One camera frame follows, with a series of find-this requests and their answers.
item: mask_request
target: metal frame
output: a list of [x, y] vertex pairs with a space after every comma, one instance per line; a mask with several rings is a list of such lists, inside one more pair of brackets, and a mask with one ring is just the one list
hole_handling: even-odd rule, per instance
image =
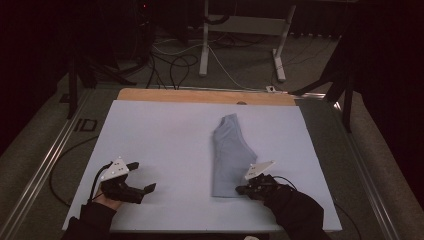
[[91, 92], [92, 90], [87, 90], [84, 91], [84, 93], [82, 94], [79, 104], [81, 107], [78, 108], [78, 110], [75, 112], [75, 114], [70, 120], [66, 120], [65, 125], [63, 126], [53, 145], [44, 157], [44, 160], [41, 162], [36, 173], [28, 182], [12, 212], [7, 217], [6, 223], [3, 225], [0, 231], [0, 239], [13, 239], [15, 237], [16, 233], [19, 230], [19, 227], [24, 221], [38, 193], [43, 187], [44, 182], [48, 178], [54, 163], [58, 159], [65, 144], [71, 136], [72, 131], [79, 118], [81, 109], [87, 102], [87, 99], [91, 95]]
[[[207, 89], [207, 88], [203, 88], [203, 90], [229, 91], [228, 89], [223, 90], [223, 89]], [[18, 203], [15, 205], [12, 213], [8, 216], [5, 225], [0, 231], [0, 239], [13, 239], [15, 234], [19, 230], [20, 225], [25, 219], [28, 211], [30, 210], [33, 202], [35, 201], [35, 198], [37, 197], [45, 180], [50, 174], [50, 171], [55, 161], [58, 159], [61, 151], [63, 150], [65, 144], [67, 143], [72, 133], [72, 129], [75, 127], [77, 123], [77, 119], [80, 115], [81, 109], [84, 107], [92, 91], [94, 90], [84, 91], [80, 100], [81, 107], [78, 109], [78, 111], [76, 112], [76, 114], [74, 115], [72, 119], [66, 121], [64, 127], [62, 128], [61, 132], [59, 133], [58, 137], [56, 138], [49, 152], [46, 154], [43, 162], [37, 169], [37, 172], [34, 174], [32, 179], [27, 184], [25, 190], [23, 191], [21, 197], [19, 198]], [[306, 94], [303, 94], [302, 96], [295, 96], [295, 99], [323, 100], [324, 97], [325, 97], [325, 94], [306, 93]], [[352, 134], [349, 134], [348, 132], [346, 132], [343, 122], [340, 120], [341, 108], [339, 104], [335, 103], [334, 108], [332, 109], [333, 109], [332, 111], [333, 116], [337, 122], [337, 128], [339, 128], [340, 131], [345, 133], [343, 135], [345, 136], [346, 141], [349, 143], [351, 152], [354, 155], [354, 164], [355, 164], [355, 168], [358, 173], [359, 179], [368, 196], [371, 207], [374, 210], [375, 216], [377, 218], [377, 221], [380, 224], [381, 230], [385, 238], [388, 240], [400, 239], [399, 234], [392, 221], [392, 218], [390, 217], [389, 212], [387, 211], [387, 208], [384, 204], [384, 201], [381, 198], [381, 195], [379, 194], [377, 187], [371, 178], [371, 174], [367, 170], [367, 167], [365, 165], [365, 162], [361, 154], [359, 153], [358, 147], [355, 143], [355, 140]]]
[[[204, 4], [205, 17], [211, 19], [222, 17], [217, 15], [209, 15], [209, 0], [205, 0]], [[200, 58], [199, 75], [205, 77], [208, 71], [209, 31], [279, 35], [281, 37], [280, 44], [278, 45], [277, 49], [272, 50], [272, 55], [274, 58], [275, 69], [277, 71], [277, 80], [279, 82], [284, 82], [286, 80], [286, 75], [284, 73], [284, 68], [281, 61], [281, 53], [289, 33], [290, 24], [292, 22], [295, 10], [296, 5], [292, 5], [284, 20], [231, 16], [228, 21], [220, 25], [209, 25], [205, 22], [203, 25], [203, 47], [202, 56]]]

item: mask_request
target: white board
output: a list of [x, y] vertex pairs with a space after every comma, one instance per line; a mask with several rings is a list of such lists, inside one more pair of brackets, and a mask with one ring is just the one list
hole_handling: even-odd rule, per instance
[[246, 198], [211, 197], [212, 134], [236, 113], [257, 162], [274, 160], [265, 173], [289, 179], [324, 208], [324, 230], [341, 230], [300, 109], [205, 103], [114, 101], [63, 228], [79, 216], [97, 171], [121, 156], [139, 162], [127, 184], [157, 183], [141, 204], [123, 204], [112, 231], [269, 232], [281, 230], [271, 211]]

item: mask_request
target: gray carpet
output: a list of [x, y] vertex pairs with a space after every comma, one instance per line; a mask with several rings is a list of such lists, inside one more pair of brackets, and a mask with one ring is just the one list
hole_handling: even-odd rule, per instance
[[[240, 37], [250, 41], [258, 39], [257, 36], [241, 35]], [[277, 44], [278, 38], [269, 37], [250, 47], [218, 49], [220, 46], [212, 43], [211, 46], [215, 48], [216, 56], [238, 85], [264, 90], [265, 86], [272, 84], [279, 89], [291, 91], [318, 79], [337, 42], [312, 37], [289, 38], [283, 50], [283, 63], [286, 63], [288, 79], [285, 83], [275, 81], [270, 49]], [[163, 42], [156, 47], [168, 53], [179, 52], [186, 48], [176, 41]], [[200, 48], [195, 47], [185, 53], [200, 57]], [[130, 63], [121, 62], [121, 65], [130, 66]], [[169, 67], [169, 64], [156, 60], [160, 78], [167, 86], [171, 85]], [[187, 79], [181, 84], [182, 87], [240, 89], [229, 79], [212, 54], [209, 56], [208, 76], [199, 77], [198, 69], [198, 64], [190, 68]], [[176, 82], [184, 76], [185, 71], [185, 68], [173, 68]], [[144, 88], [149, 75], [150, 69], [146, 67], [137, 74], [129, 76], [128, 79], [137, 82], [137, 87]], [[155, 77], [152, 84], [158, 83], [156, 79]], [[79, 118], [97, 120], [97, 128], [94, 132], [73, 132], [62, 152], [100, 133], [110, 104], [116, 99], [122, 87], [105, 79], [95, 90], [84, 90], [90, 91], [91, 94]], [[314, 91], [325, 93], [327, 89], [328, 86], [323, 86]], [[59, 83], [58, 93], [43, 106], [11, 147], [1, 156], [1, 225], [5, 223], [5, 216], [10, 213], [65, 124], [67, 105], [59, 103], [63, 93], [66, 93], [66, 78]], [[362, 239], [385, 238], [356, 171], [355, 154], [352, 152], [349, 138], [355, 139], [359, 153], [372, 174], [400, 239], [421, 239], [424, 235], [422, 209], [407, 187], [387, 145], [364, 108], [360, 95], [355, 94], [354, 98], [352, 134], [346, 134], [337, 127], [339, 119], [335, 116], [331, 104], [311, 99], [296, 102], [304, 114], [335, 203], [349, 214], [357, 225]], [[79, 179], [95, 142], [96, 139], [93, 139], [69, 151], [60, 158], [54, 170], [53, 186], [57, 194], [66, 201], [72, 199], [78, 187]], [[330, 233], [330, 236], [333, 239], [359, 239], [355, 225], [343, 210], [337, 208], [343, 231]], [[66, 214], [67, 207], [53, 197], [46, 182], [22, 222], [15, 239], [59, 239]], [[273, 233], [271, 237], [272, 239], [288, 239], [284, 233]]]

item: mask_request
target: blue cloth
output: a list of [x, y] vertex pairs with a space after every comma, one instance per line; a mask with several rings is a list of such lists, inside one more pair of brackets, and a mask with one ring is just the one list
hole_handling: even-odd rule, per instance
[[245, 142], [237, 115], [222, 118], [213, 134], [215, 145], [213, 197], [242, 197], [235, 188], [245, 185], [244, 176], [257, 156]]

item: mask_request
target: white stand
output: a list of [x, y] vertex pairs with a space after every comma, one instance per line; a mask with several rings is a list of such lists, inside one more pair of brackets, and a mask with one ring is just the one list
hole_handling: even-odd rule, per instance
[[[290, 24], [296, 10], [296, 5], [292, 5], [287, 14], [285, 20], [280, 19], [269, 19], [269, 18], [252, 18], [252, 17], [238, 17], [231, 16], [227, 22], [220, 25], [211, 25], [204, 23], [203, 26], [203, 48], [202, 56], [200, 58], [200, 70], [199, 75], [205, 77], [208, 72], [208, 33], [209, 31], [220, 31], [220, 32], [238, 32], [238, 33], [252, 33], [252, 34], [264, 34], [264, 35], [279, 35], [281, 41], [278, 49], [273, 49], [273, 58], [275, 63], [275, 69], [277, 71], [277, 80], [284, 82], [286, 76], [281, 61], [281, 52], [283, 51], [284, 43], [289, 33]], [[209, 0], [205, 0], [205, 17], [220, 18], [222, 16], [209, 16]]]

